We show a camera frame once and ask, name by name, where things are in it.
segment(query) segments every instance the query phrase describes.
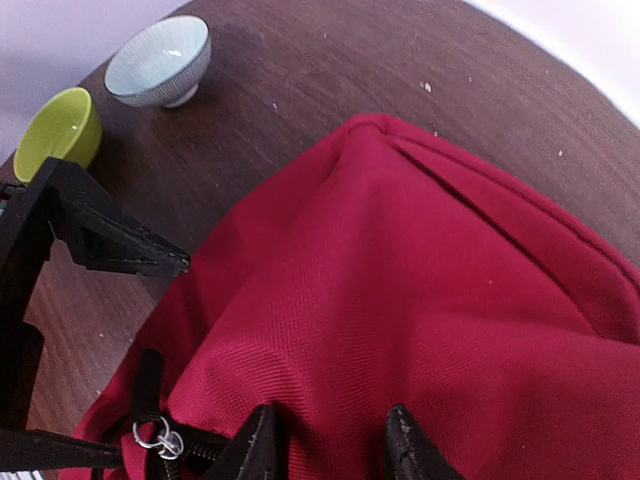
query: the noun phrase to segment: wood grain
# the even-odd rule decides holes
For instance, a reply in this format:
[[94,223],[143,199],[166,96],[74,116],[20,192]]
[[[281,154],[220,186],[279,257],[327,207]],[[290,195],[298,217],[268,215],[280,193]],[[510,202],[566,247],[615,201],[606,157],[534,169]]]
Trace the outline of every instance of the wood grain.
[[[180,13],[203,17],[214,42],[189,104],[121,105],[102,86],[104,66],[83,85],[105,128],[91,173],[187,251],[341,123],[381,111],[512,173],[640,265],[638,130],[587,81],[468,5],[196,0]],[[27,315],[46,338],[31,426],[72,431],[167,285],[86,272],[55,245]]]

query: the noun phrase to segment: bowl base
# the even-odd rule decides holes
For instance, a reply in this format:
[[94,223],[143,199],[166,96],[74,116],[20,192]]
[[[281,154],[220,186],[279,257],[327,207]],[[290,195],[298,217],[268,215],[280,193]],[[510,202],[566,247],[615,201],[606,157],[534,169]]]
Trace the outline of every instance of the bowl base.
[[198,91],[198,85],[194,85],[193,87],[191,87],[187,93],[185,93],[183,96],[181,96],[180,98],[178,98],[177,100],[171,102],[171,103],[166,103],[163,105],[164,108],[176,108],[179,107],[181,105],[184,105],[185,103],[187,103],[189,100],[191,100],[191,98],[196,94],[196,92]]

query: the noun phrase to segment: metal ring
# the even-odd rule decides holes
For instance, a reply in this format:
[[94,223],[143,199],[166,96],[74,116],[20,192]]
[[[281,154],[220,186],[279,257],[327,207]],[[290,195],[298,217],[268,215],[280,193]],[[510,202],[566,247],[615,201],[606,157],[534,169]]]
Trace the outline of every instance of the metal ring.
[[[160,417],[160,421],[162,422],[162,425],[164,426],[165,433],[169,432],[169,422],[167,422],[164,417]],[[142,440],[140,438],[140,434],[138,433],[138,422],[133,422],[132,433],[133,433],[133,439],[142,448],[146,448],[147,450],[149,450],[149,449],[152,449],[152,448],[162,448],[164,446],[162,442],[148,443],[148,442],[145,442],[144,440]]]

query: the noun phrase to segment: table surface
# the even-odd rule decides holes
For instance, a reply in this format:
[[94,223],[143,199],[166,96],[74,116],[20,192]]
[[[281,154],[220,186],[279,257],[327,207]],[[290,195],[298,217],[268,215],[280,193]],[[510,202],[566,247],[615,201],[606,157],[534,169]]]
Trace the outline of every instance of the table surface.
[[[586,80],[472,7],[196,0],[179,12],[203,17],[214,44],[189,104],[122,105],[102,86],[104,66],[83,85],[105,129],[91,173],[190,253],[341,123],[387,112],[532,185],[640,265],[640,132]],[[46,338],[31,427],[73,430],[168,285],[87,272],[54,245],[26,318]]]

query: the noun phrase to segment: bowl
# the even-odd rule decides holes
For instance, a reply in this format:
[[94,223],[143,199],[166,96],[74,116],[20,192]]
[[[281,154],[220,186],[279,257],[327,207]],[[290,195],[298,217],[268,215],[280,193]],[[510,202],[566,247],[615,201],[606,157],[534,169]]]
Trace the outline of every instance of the bowl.
[[116,52],[104,86],[133,107],[177,107],[196,93],[210,61],[206,22],[189,15],[170,17],[145,28]]
[[13,157],[16,178],[29,183],[47,157],[87,168],[98,152],[102,124],[84,88],[58,93],[36,114]]

